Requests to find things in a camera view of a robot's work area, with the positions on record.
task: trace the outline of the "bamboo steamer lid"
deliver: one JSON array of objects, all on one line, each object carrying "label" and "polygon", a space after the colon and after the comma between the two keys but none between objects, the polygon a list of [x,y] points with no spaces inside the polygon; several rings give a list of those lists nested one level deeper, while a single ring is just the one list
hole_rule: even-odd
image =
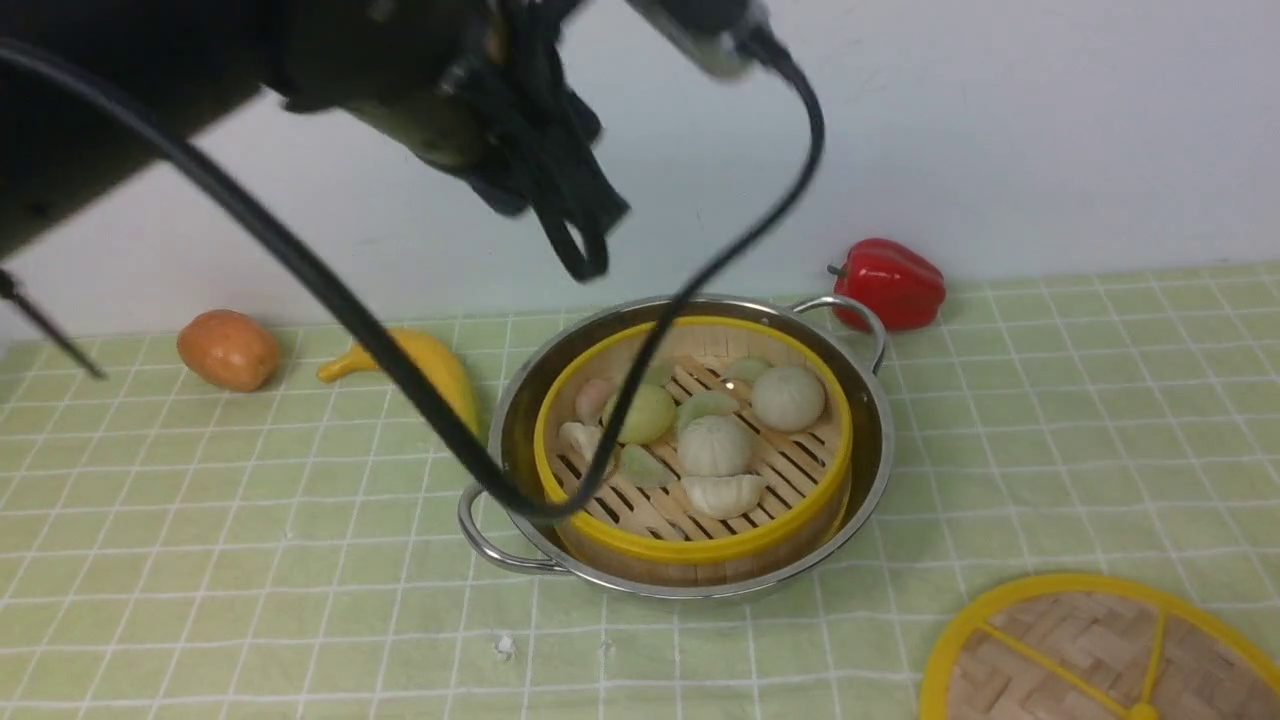
[{"label": "bamboo steamer lid", "polygon": [[924,720],[1276,720],[1280,669],[1211,615],[1096,575],[1006,584],[957,616]]}]

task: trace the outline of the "green grid tablecloth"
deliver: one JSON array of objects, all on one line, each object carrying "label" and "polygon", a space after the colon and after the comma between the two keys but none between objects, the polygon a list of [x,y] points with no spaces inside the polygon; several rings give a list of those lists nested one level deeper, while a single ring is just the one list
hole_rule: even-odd
[{"label": "green grid tablecloth", "polygon": [[[422,327],[492,406],[580,315]],[[280,340],[250,396],[172,336],[90,341],[102,383],[38,345],[0,361],[3,717],[906,719],[951,616],[1059,570],[1175,592],[1280,655],[1280,266],[952,288],[881,373],[874,519],[749,607],[477,560],[470,480],[408,405],[376,374],[315,380],[346,334]],[[493,505],[481,527],[530,550]]]}]

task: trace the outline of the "toy banana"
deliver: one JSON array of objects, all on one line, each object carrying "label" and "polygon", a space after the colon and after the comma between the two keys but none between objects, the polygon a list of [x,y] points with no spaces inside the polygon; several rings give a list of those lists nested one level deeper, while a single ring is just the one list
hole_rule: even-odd
[{"label": "toy banana", "polygon": [[[435,386],[449,407],[458,414],[458,418],[462,418],[471,433],[479,436],[480,414],[476,409],[475,392],[458,356],[451,352],[443,342],[426,333],[408,328],[390,328],[388,332],[422,372],[422,375]],[[332,383],[352,373],[378,369],[378,363],[369,355],[369,351],[356,343],[342,357],[321,365],[316,370],[316,379]]]}]

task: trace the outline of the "black cable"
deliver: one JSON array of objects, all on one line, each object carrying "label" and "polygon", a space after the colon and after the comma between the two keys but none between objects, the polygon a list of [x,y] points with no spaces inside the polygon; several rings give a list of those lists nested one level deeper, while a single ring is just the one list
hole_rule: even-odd
[{"label": "black cable", "polygon": [[[471,67],[452,88],[486,120],[503,146],[512,182],[529,199],[552,250],[570,277],[585,283],[608,273],[607,227],[622,199],[603,181],[604,172],[575,118],[557,44],[561,24],[581,0],[511,0],[503,5],[509,65]],[[488,32],[476,32],[475,58],[484,58]],[[580,182],[579,174],[596,178]],[[577,229],[581,247],[570,231]]]},{"label": "black cable", "polygon": [[0,268],[0,300],[8,300],[22,313],[36,328],[40,329],[59,350],[65,352],[95,379],[105,380],[106,373],[90,357],[76,342],[59,328],[54,320],[36,307],[36,304],[27,299],[18,287],[18,279]]},{"label": "black cable", "polygon": [[672,296],[654,328],[646,336],[622,383],[614,413],[604,427],[600,450],[591,457],[579,489],[564,503],[550,505],[544,500],[525,496],[520,491],[520,486],[506,477],[480,441],[471,434],[471,430],[453,413],[435,387],[422,377],[381,323],[301,240],[212,160],[186,138],[166,131],[145,108],[134,104],[105,81],[44,50],[0,38],[0,60],[44,78],[97,108],[147,141],[163,158],[173,163],[196,186],[209,193],[351,332],[356,342],[369,351],[392,382],[435,428],[445,447],[495,501],[515,515],[538,521],[567,518],[581,510],[595,496],[604,484],[609,448],[617,443],[622,421],[663,336],[707,282],[750,250],[791,210],[817,173],[826,145],[826,126],[818,97],[808,78],[791,60],[786,50],[764,29],[746,38],[745,50],[788,82],[804,102],[812,136],[805,163],[786,195],[737,241],[716,254]]}]

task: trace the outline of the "white wall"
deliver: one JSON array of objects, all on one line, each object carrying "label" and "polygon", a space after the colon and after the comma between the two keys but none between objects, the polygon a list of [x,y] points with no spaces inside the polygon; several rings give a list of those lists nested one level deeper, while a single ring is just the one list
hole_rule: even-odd
[{"label": "white wall", "polygon": [[[954,278],[1275,258],[1275,0],[774,0],[831,126],[799,213],[721,290],[824,286],[854,241],[906,241]],[[201,145],[388,319],[594,304],[673,290],[790,181],[797,104],[758,74],[717,86],[614,0],[564,54],[635,210],[613,273],[576,286],[531,219],[340,114],[262,97]],[[211,306],[325,313],[210,202],[155,168],[13,264],[77,333],[180,327]],[[489,282],[494,292],[476,288]],[[26,332],[15,328],[15,332]]]}]

